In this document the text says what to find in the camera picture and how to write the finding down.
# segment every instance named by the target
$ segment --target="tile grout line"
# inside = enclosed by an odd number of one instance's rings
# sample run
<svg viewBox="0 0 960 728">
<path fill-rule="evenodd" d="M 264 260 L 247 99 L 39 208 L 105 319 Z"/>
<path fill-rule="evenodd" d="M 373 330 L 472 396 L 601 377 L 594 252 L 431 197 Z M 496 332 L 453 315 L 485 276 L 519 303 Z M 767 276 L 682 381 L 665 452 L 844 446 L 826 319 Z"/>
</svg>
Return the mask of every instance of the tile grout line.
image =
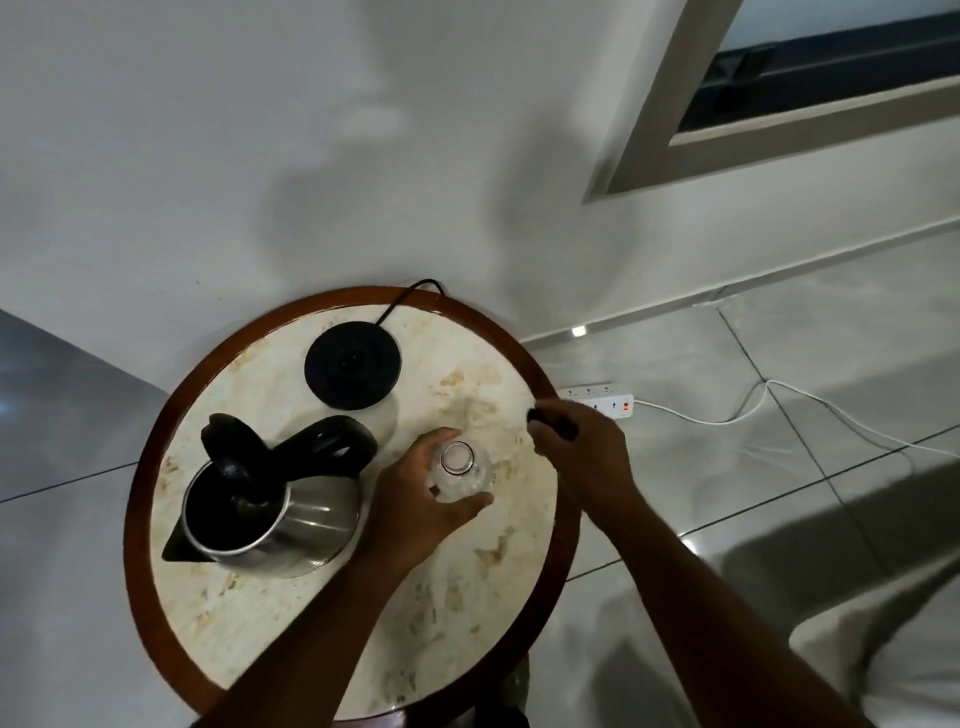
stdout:
<svg viewBox="0 0 960 728">
<path fill-rule="evenodd" d="M 724 516 L 724 517 L 721 518 L 721 519 L 717 519 L 716 521 L 711 521 L 711 522 L 709 522 L 709 523 L 704 523 L 703 525 L 698 525 L 696 528 L 691 528 L 689 531 L 684 531 L 684 532 L 682 532 L 682 533 L 678 533 L 678 534 L 677 534 L 677 538 L 679 538 L 679 539 L 684 539 L 684 538 L 686 538 L 687 536 L 696 533 L 697 531 L 702 531 L 702 530 L 704 530 L 705 528 L 710 528 L 712 525 L 716 525 L 717 523 L 722 523 L 722 522 L 724 522 L 724 521 L 729 521 L 730 519 L 734 519 L 734 518 L 736 518 L 737 516 L 742 516 L 743 514 L 747 513 L 748 511 L 752 511 L 752 510 L 754 510 L 754 509 L 756 509 L 756 508 L 759 508 L 759 507 L 761 507 L 761 506 L 764 506 L 764 505 L 769 505 L 770 503 L 774 502 L 775 500 L 780 500 L 781 498 L 786 498 L 786 497 L 788 497 L 788 496 L 793 496 L 793 495 L 799 493 L 800 491 L 805 491 L 807 488 L 812 488 L 812 487 L 815 486 L 815 485 L 820 485 L 821 483 L 825 482 L 826 480 L 827 480 L 826 478 L 822 478 L 822 479 L 820 479 L 820 480 L 814 480 L 812 483 L 807 483 L 806 485 L 801 485 L 801 486 L 799 486 L 799 487 L 797 487 L 797 488 L 794 488 L 792 491 L 787 491 L 786 493 L 781 493 L 781 494 L 779 494 L 778 496 L 768 497 L 766 500 L 762 500 L 762 501 L 759 502 L 759 503 L 754 503 L 754 505 L 748 505 L 746 508 L 741 508 L 739 511 L 736 511 L 735 513 L 731 513 L 731 514 L 729 514 L 728 516 Z"/>
<path fill-rule="evenodd" d="M 743 345 L 743 342 L 740 341 L 740 337 L 736 335 L 736 331 L 733 330 L 733 327 L 730 325 L 730 322 L 727 321 L 727 317 L 723 315 L 723 311 L 720 310 L 719 306 L 717 306 L 716 312 L 720 316 L 720 318 L 723 320 L 723 323 L 727 326 L 727 330 L 730 332 L 734 341 L 736 341 L 737 346 L 740 347 L 740 350 L 743 352 L 743 355 L 747 357 L 747 360 L 750 362 L 750 365 L 754 368 L 756 375 L 759 376 L 761 380 L 765 381 L 766 379 L 763 376 L 763 372 L 760 371 L 760 368 L 756 365 L 753 358 L 747 352 L 747 348 Z M 844 502 L 844 500 L 840 497 L 840 494 L 837 493 L 837 489 L 833 486 L 833 483 L 830 481 L 830 478 L 827 475 L 827 471 L 824 470 L 823 466 L 820 464 L 820 461 L 817 460 L 817 458 L 813 455 L 813 450 L 810 449 L 810 446 L 806 443 L 804 436 L 800 434 L 800 431 L 797 429 L 797 426 L 793 424 L 793 420 L 791 420 L 790 415 L 787 414 L 786 408 L 783 406 L 780 400 L 777 399 L 777 395 L 774 393 L 773 390 L 770 390 L 770 396 L 773 398 L 773 401 L 777 403 L 777 407 L 780 408 L 780 412 L 783 414 L 784 419 L 787 421 L 787 423 L 790 425 L 790 428 L 797 435 L 797 439 L 800 440 L 801 444 L 804 446 L 804 449 L 806 450 L 806 453 L 810 456 L 810 459 L 813 461 L 814 465 L 817 466 L 817 470 L 820 471 L 820 474 L 824 477 L 824 481 L 829 486 L 830 491 L 833 493 L 833 496 L 837 499 L 837 502 L 840 503 L 840 507 L 843 509 L 844 513 L 846 513 L 848 518 L 850 518 L 851 522 L 853 523 L 853 527 L 856 529 L 857 533 L 860 534 L 860 539 L 861 541 L 863 541 L 864 546 L 867 548 L 867 551 L 870 553 L 871 558 L 874 560 L 874 565 L 880 570 L 880 573 L 889 575 L 891 573 L 890 568 L 887 566 L 886 562 L 882 558 L 880 558 L 879 551 L 876 550 L 876 547 L 874 546 L 873 542 L 867 537 L 867 532 L 864 530 L 863 525 L 860 523 L 857 517 L 853 514 L 853 511 L 851 510 L 850 506 L 848 506 L 847 503 Z"/>
<path fill-rule="evenodd" d="M 601 569 L 605 569 L 606 567 L 611 567 L 611 566 L 613 566 L 614 564 L 622 564 L 622 563 L 623 563 L 623 559 L 614 559 L 613 561 L 610 561 L 608 564 L 603 564 L 603 565 L 601 565 L 601 566 L 599 566 L 599 567 L 593 567 L 592 569 L 587 569 L 586 571 L 583 571 L 582 573 L 578 573 L 576 576 L 570 576 L 569 578 L 567 578 L 567 580 L 564 582 L 564 586 L 566 586 L 567 584 L 569 584 L 571 581 L 576 581 L 576 580 L 579 579 L 581 576 L 587 576 L 588 574 L 597 573 L 597 572 L 600 571 Z"/>
<path fill-rule="evenodd" d="M 746 508 L 741 508 L 739 511 L 736 511 L 735 513 L 731 513 L 728 516 L 724 516 L 723 518 L 717 519 L 716 521 L 710 521 L 708 523 L 704 523 L 703 525 L 698 525 L 695 528 L 691 528 L 688 531 L 681 531 L 680 533 L 676 534 L 676 536 L 678 539 L 684 539 L 690 534 L 696 533 L 697 531 L 702 531 L 705 528 L 710 528 L 712 525 L 716 525 L 717 523 L 729 521 L 730 519 L 736 518 L 737 516 L 742 516 L 744 513 L 747 513 L 748 511 L 752 511 L 755 508 L 759 508 L 760 506 L 764 506 L 764 505 L 767 505 L 768 503 L 772 503 L 775 500 L 780 500 L 781 498 L 785 498 L 787 496 L 793 496 L 795 493 L 804 491 L 807 488 L 812 488 L 815 485 L 820 485 L 821 483 L 824 482 L 824 480 L 814 480 L 812 483 L 807 483 L 806 485 L 802 485 L 798 488 L 794 488 L 792 491 L 788 491 L 787 493 L 781 493 L 778 496 L 769 497 L 766 500 L 762 500 L 760 503 L 755 503 L 754 505 L 748 505 Z M 592 567 L 591 569 L 587 569 L 586 571 L 578 573 L 576 576 L 568 577 L 565 583 L 569 584 L 574 579 L 579 579 L 581 576 L 586 576 L 587 574 L 594 573 L 595 571 L 600 571 L 601 569 L 605 569 L 606 567 L 611 567 L 614 564 L 619 564 L 622 561 L 623 561 L 622 558 L 614 559 L 613 561 L 610 561 L 606 564 L 601 564 L 598 567 Z"/>
<path fill-rule="evenodd" d="M 952 425 L 950 427 L 947 427 L 947 429 L 942 429 L 939 432 L 934 432 L 932 435 L 926 435 L 925 437 L 922 437 L 919 440 L 914 440 L 912 444 L 920 445 L 922 443 L 925 443 L 927 440 L 932 440 L 935 437 L 946 435 L 948 432 L 951 432 L 952 430 L 958 429 L 958 428 L 960 428 L 960 425 Z M 901 452 L 904 452 L 907 449 L 909 449 L 907 445 L 901 445 L 897 449 L 892 449 L 892 450 L 888 450 L 887 452 L 882 452 L 880 455 L 874 455 L 873 457 L 868 458 L 867 460 L 864 460 L 862 463 L 857 463 L 856 465 L 849 465 L 846 468 L 837 471 L 836 473 L 831 473 L 830 475 L 827 476 L 827 478 L 832 478 L 832 477 L 836 477 L 837 475 L 849 473 L 850 471 L 855 471 L 857 468 L 861 468 L 864 465 L 875 463 L 877 460 L 882 460 L 885 457 L 890 457 L 891 455 L 899 454 Z"/>
<path fill-rule="evenodd" d="M 750 366 L 754 368 L 756 375 L 760 377 L 760 381 L 766 381 L 766 377 L 763 376 L 763 372 L 760 371 L 760 368 L 756 365 L 756 362 L 754 362 L 753 358 L 747 352 L 747 348 L 743 346 L 743 342 L 740 341 L 740 337 L 736 335 L 736 331 L 733 330 L 733 327 L 730 325 L 730 322 L 727 321 L 727 317 L 723 315 L 723 311 L 721 311 L 720 308 L 717 307 L 716 312 L 717 312 L 717 315 L 720 317 L 720 320 L 723 321 L 724 326 L 727 327 L 727 331 L 730 332 L 730 336 L 733 337 L 733 341 L 736 342 L 736 345 L 743 352 L 743 355 L 747 357 L 747 361 L 750 362 Z M 824 480 L 826 480 L 827 473 L 824 471 L 823 467 L 817 461 L 817 458 L 813 456 L 813 452 L 810 450 L 809 445 L 806 443 L 804 436 L 800 434 L 800 431 L 797 429 L 797 426 L 793 424 L 793 420 L 790 419 L 790 415 L 786 413 L 786 410 L 783 408 L 783 405 L 780 404 L 780 400 L 777 399 L 777 395 L 774 393 L 772 389 L 770 390 L 770 396 L 773 398 L 773 401 L 777 403 L 777 407 L 780 409 L 780 412 L 782 413 L 783 417 L 786 419 L 787 423 L 790 425 L 790 429 L 792 429 L 794 431 L 794 434 L 797 435 L 797 438 L 800 440 L 800 444 L 804 446 L 804 449 L 806 450 L 806 454 L 810 456 L 810 460 L 813 461 L 813 464 L 817 466 L 817 470 L 820 471 L 820 475 L 823 477 Z"/>
<path fill-rule="evenodd" d="M 123 465 L 118 465 L 118 466 L 116 466 L 115 468 L 107 468 L 106 470 L 104 470 L 104 471 L 99 471 L 98 473 L 91 473 L 90 475 L 83 475 L 83 476 L 81 476 L 81 477 L 75 477 L 75 478 L 73 478 L 72 480 L 64 480 L 62 483 L 55 483 L 54 485 L 47 485 L 47 486 L 45 486 L 45 487 L 43 487 L 43 488 L 37 488 L 35 491 L 30 491 L 29 493 L 20 493 L 20 494 L 17 494 L 16 496 L 10 496 L 10 497 L 7 497 L 7 498 L 3 498 L 2 500 L 0 500 L 0 505 L 3 505 L 4 503 L 9 503 L 11 500 L 17 500 L 18 498 L 27 497 L 27 496 L 35 496 L 37 493 L 43 493 L 43 492 L 45 492 L 45 491 L 52 491 L 54 488 L 59 488 L 59 487 L 64 486 L 64 485 L 70 485 L 70 483 L 79 483 L 81 480 L 87 480 L 88 478 L 96 477 L 97 475 L 103 475 L 103 474 L 106 474 L 106 473 L 112 473 L 113 471 L 119 471 L 119 470 L 122 470 L 122 469 L 124 469 L 124 468 L 128 468 L 128 467 L 131 466 L 131 465 L 136 465 L 138 462 L 139 462 L 138 460 L 134 460 L 132 463 L 124 463 Z"/>
</svg>

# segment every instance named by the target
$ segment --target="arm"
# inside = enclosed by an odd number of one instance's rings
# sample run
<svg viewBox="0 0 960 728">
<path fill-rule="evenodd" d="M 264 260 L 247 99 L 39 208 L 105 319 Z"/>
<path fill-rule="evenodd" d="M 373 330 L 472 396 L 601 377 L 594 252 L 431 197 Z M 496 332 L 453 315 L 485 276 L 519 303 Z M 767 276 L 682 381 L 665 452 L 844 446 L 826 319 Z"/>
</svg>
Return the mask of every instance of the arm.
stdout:
<svg viewBox="0 0 960 728">
<path fill-rule="evenodd" d="M 400 582 L 493 501 L 478 493 L 439 503 L 427 489 L 430 456 L 457 434 L 441 428 L 422 435 L 380 473 L 353 557 L 194 728 L 316 728 L 333 721 Z"/>
<path fill-rule="evenodd" d="M 551 422 L 566 417 L 577 425 L 573 442 L 541 423 L 528 429 L 537 451 L 557 469 L 561 486 L 623 557 L 705 728 L 870 725 L 776 640 L 647 505 L 613 420 L 576 402 L 546 400 L 537 407 Z"/>
</svg>

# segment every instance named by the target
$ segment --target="stainless steel kettle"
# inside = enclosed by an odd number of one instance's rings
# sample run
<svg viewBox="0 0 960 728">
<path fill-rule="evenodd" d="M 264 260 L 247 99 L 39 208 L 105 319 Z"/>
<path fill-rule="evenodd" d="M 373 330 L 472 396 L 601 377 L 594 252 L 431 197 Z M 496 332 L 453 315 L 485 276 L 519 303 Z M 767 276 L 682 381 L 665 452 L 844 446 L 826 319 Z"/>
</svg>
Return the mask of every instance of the stainless steel kettle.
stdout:
<svg viewBox="0 0 960 728">
<path fill-rule="evenodd" d="M 237 418 L 215 414 L 201 440 L 210 461 L 183 495 L 164 561 L 293 577 L 347 545 L 360 516 L 357 478 L 376 454 L 356 420 L 328 417 L 270 449 Z"/>
</svg>

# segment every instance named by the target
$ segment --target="hand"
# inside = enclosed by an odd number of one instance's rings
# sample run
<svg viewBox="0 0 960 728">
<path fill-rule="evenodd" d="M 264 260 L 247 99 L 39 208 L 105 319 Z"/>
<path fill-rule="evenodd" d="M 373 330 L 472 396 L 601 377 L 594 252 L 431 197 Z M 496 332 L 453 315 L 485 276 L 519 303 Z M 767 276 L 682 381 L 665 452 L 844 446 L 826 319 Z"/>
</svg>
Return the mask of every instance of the hand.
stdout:
<svg viewBox="0 0 960 728">
<path fill-rule="evenodd" d="M 427 474 L 433 453 L 459 434 L 450 427 L 427 432 L 380 472 L 355 557 L 373 559 L 380 569 L 402 580 L 447 536 L 493 503 L 493 493 L 452 503 L 440 503 L 430 493 Z"/>
<path fill-rule="evenodd" d="M 536 451 L 557 469 L 560 486 L 567 489 L 590 520 L 609 531 L 646 503 L 636 489 L 623 432 L 606 415 L 579 402 L 539 400 L 547 420 L 566 417 L 579 434 L 567 442 L 554 429 L 533 421 L 527 431 Z"/>
</svg>

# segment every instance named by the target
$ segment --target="clear glass bottle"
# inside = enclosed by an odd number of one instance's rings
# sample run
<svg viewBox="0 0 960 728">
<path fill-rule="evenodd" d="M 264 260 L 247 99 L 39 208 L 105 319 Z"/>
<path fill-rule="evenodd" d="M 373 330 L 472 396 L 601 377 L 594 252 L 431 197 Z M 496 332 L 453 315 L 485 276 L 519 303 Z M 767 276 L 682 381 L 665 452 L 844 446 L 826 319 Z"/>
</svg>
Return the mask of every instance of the clear glass bottle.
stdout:
<svg viewBox="0 0 960 728">
<path fill-rule="evenodd" d="M 487 449 L 461 435 L 434 452 L 430 478 L 440 493 L 437 500 L 451 502 L 490 489 L 493 467 Z"/>
</svg>

